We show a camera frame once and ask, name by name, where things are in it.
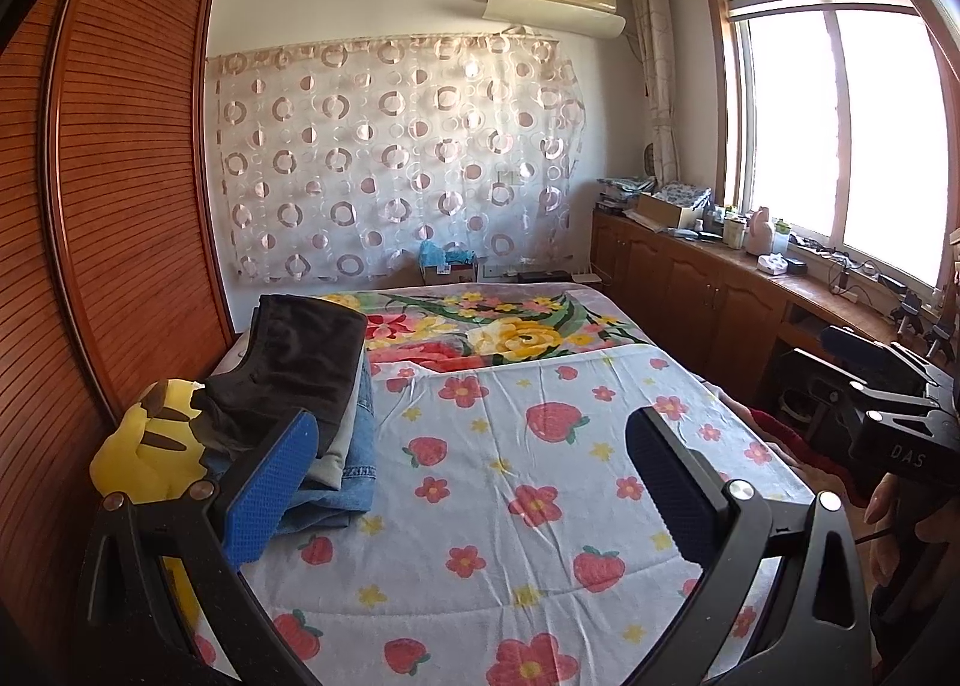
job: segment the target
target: jar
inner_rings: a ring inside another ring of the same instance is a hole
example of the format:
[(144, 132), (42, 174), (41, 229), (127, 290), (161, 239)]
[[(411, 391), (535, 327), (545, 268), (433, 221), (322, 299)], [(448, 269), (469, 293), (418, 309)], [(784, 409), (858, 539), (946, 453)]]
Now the jar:
[(723, 224), (723, 243), (730, 250), (743, 247), (743, 237), (747, 234), (747, 221), (743, 218), (727, 218)]
[(786, 255), (790, 243), (790, 224), (783, 221), (774, 223), (774, 251)]

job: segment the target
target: yellow plush toy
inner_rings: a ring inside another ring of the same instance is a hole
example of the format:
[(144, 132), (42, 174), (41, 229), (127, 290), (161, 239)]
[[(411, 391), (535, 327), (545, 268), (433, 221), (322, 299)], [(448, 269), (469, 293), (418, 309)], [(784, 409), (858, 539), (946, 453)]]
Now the yellow plush toy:
[[(190, 419), (200, 415), (190, 407), (199, 383), (161, 380), (123, 416), (90, 462), (90, 480), (103, 496), (123, 491), (133, 504), (161, 502), (181, 496), (190, 483), (206, 475), (200, 464), (203, 445), (190, 431)], [(166, 558), (176, 596), (187, 622), (195, 625), (200, 606), (181, 560)]]

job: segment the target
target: storage box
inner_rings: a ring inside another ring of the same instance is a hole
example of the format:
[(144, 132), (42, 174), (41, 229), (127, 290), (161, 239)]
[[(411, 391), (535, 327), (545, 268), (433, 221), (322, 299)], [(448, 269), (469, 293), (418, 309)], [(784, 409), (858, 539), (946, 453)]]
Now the storage box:
[(424, 285), (450, 285), (451, 283), (476, 283), (477, 261), (472, 264), (448, 264), (450, 271), (438, 273), (437, 266), (421, 266)]
[(704, 216), (704, 208), (693, 210), (689, 207), (678, 207), (668, 201), (663, 201), (650, 194), (637, 196), (635, 211), (651, 221), (661, 223), (667, 228), (692, 229), (693, 221)]

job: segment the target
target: sheer curtain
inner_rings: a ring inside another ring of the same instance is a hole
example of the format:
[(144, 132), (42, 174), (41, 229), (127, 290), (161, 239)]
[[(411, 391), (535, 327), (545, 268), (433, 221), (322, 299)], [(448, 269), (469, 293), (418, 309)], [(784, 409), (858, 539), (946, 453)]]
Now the sheer curtain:
[(676, 93), (673, 21), (669, 0), (634, 0), (640, 59), (647, 81), (654, 139), (654, 171), (659, 184), (680, 179), (673, 136), (673, 100)]
[(210, 59), (211, 92), (241, 280), (368, 280), (410, 266), (422, 240), (504, 266), (569, 257), (584, 103), (556, 40), (270, 47)]

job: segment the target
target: metal screw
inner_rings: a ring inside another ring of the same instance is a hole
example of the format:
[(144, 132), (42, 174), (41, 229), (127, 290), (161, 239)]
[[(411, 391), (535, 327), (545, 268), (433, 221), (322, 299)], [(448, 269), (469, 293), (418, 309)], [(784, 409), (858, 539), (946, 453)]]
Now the metal screw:
[(209, 480), (197, 480), (197, 483), (190, 486), (189, 493), (190, 499), (195, 499), (197, 502), (209, 499), (213, 496), (213, 483)]
[(104, 510), (114, 512), (114, 510), (121, 509), (121, 507), (123, 507), (123, 499), (124, 496), (119, 491), (114, 491), (112, 494), (107, 494), (107, 496), (104, 497), (103, 502)]
[(730, 484), (730, 495), (733, 499), (746, 502), (754, 496), (754, 487), (746, 480), (733, 480)]
[(820, 504), (832, 513), (837, 512), (837, 510), (843, 507), (843, 502), (840, 501), (840, 497), (832, 491), (821, 491), (819, 499)]

